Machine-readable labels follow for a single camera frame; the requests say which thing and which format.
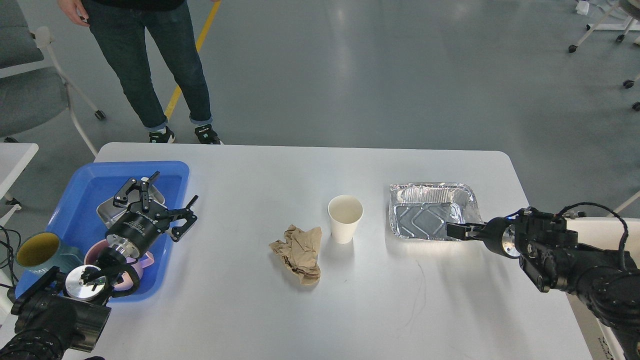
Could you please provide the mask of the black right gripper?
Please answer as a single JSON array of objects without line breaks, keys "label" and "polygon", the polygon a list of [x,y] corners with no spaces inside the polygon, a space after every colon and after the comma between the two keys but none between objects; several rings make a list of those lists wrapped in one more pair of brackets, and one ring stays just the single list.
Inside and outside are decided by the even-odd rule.
[{"label": "black right gripper", "polygon": [[512,219],[497,217],[487,223],[446,223],[446,236],[451,239],[482,241],[492,253],[517,259],[521,253],[515,246],[515,233]]}]

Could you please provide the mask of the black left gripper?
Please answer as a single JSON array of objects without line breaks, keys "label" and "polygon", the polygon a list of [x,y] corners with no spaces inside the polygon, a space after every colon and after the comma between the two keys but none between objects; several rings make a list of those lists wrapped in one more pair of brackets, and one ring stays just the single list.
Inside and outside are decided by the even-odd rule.
[{"label": "black left gripper", "polygon": [[[167,209],[157,201],[159,193],[154,182],[159,175],[156,171],[150,177],[132,177],[113,196],[113,212],[122,215],[108,228],[105,239],[126,258],[141,258],[162,233],[178,243],[198,219],[191,208],[199,198],[197,194],[179,209]],[[170,227],[180,220],[185,223]]]}]

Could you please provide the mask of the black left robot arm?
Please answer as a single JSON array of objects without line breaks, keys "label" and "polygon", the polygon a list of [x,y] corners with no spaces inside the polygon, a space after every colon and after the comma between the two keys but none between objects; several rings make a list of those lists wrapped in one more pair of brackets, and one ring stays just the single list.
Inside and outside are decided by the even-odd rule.
[{"label": "black left robot arm", "polygon": [[114,194],[119,212],[93,262],[67,272],[53,266],[16,299],[15,335],[1,349],[3,360],[61,360],[69,349],[93,350],[111,313],[108,301],[139,289],[134,263],[160,235],[178,242],[198,219],[192,211],[197,195],[186,207],[169,209],[150,194],[159,175],[130,178]]}]

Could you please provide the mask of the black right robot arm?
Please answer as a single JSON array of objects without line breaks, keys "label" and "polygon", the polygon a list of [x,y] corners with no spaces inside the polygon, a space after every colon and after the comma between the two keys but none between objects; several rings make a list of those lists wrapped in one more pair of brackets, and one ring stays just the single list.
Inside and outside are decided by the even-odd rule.
[{"label": "black right robot arm", "polygon": [[446,224],[446,234],[458,240],[480,240],[492,253],[518,259],[537,289],[567,292],[611,329],[627,360],[639,358],[640,275],[625,246],[624,221],[617,249],[579,243],[567,228],[565,214],[573,205],[549,213],[526,207],[487,223]]}]

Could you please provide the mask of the person's right hand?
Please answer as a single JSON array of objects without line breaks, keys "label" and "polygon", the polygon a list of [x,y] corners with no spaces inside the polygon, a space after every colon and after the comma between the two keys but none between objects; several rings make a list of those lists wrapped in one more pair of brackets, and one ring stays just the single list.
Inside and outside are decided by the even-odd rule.
[{"label": "person's right hand", "polygon": [[89,14],[82,0],[57,0],[57,6],[74,25],[89,27]]}]

